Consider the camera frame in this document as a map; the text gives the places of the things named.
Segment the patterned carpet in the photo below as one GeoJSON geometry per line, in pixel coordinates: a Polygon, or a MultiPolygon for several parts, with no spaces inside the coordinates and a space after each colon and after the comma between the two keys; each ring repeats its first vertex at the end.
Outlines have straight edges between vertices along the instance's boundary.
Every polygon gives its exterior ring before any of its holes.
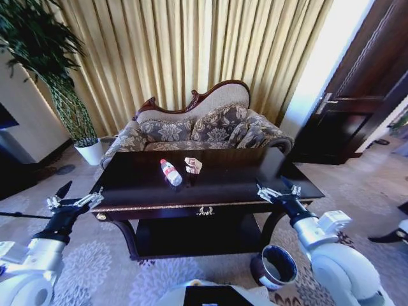
{"type": "MultiPolygon", "coordinates": [[[[361,158],[341,166],[299,165],[326,195],[310,209],[318,215],[341,209],[353,218],[352,225],[341,236],[342,243],[371,260],[397,306],[406,305],[408,300],[408,246],[373,244],[367,236],[388,233],[406,218],[397,206],[408,200],[408,159],[390,154],[398,144],[398,140],[393,140],[386,147],[374,145],[361,158]]],[[[67,164],[75,169],[61,170],[59,175],[0,202],[0,211],[47,215],[45,198],[69,180],[73,180],[69,197],[88,193],[101,170],[87,165],[74,148],[66,150],[52,166],[59,169],[67,164]]],[[[263,225],[266,217],[267,214],[256,215],[259,225],[263,225]]],[[[26,244],[45,223],[38,219],[0,217],[0,240],[26,244]]],[[[314,281],[288,219],[278,224],[271,243],[287,249],[299,268],[296,282],[271,293],[271,300],[282,306],[333,305],[329,294],[314,281]]],[[[172,286],[194,278],[256,287],[249,270],[253,254],[132,262],[119,230],[111,224],[98,223],[90,214],[78,218],[64,256],[65,268],[55,289],[54,305],[148,306],[172,286]]]]}

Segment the white flower pot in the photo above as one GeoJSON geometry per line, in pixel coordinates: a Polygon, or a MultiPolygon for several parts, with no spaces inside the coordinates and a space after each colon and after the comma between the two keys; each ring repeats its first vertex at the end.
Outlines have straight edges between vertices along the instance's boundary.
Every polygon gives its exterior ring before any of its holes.
{"type": "Polygon", "coordinates": [[[102,144],[98,139],[98,142],[90,147],[78,148],[75,147],[82,157],[91,165],[96,166],[101,161],[103,155],[102,144]]]}

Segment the sofa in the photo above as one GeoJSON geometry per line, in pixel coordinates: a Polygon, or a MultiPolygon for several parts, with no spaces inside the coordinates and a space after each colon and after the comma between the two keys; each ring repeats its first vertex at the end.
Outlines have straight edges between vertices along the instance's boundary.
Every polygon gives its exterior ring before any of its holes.
{"type": "Polygon", "coordinates": [[[292,137],[249,109],[245,83],[228,80],[192,94],[182,110],[165,110],[155,97],[146,101],[102,157],[102,167],[116,152],[277,147],[286,155],[292,149],[292,137]]]}

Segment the lower table shelf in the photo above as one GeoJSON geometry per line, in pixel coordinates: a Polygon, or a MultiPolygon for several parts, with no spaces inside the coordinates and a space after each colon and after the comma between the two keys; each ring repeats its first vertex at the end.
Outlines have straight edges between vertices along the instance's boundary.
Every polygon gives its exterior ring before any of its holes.
{"type": "Polygon", "coordinates": [[[260,251],[261,231],[253,214],[144,219],[136,230],[140,259],[260,251]]]}

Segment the coffee table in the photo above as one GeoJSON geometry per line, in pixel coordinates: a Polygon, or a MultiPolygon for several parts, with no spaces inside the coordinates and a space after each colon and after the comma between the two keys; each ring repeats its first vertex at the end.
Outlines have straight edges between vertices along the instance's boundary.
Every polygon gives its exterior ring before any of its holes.
{"type": "Polygon", "coordinates": [[[285,212],[257,195],[255,179],[286,191],[281,175],[302,187],[305,205],[324,196],[276,148],[118,152],[92,188],[103,187],[105,199],[91,212],[119,227],[132,260],[259,252],[285,212]],[[185,157],[203,163],[199,175],[186,173],[185,157]],[[165,180],[162,158],[183,177],[178,188],[165,180]],[[262,230],[259,212],[271,212],[262,230]]]}

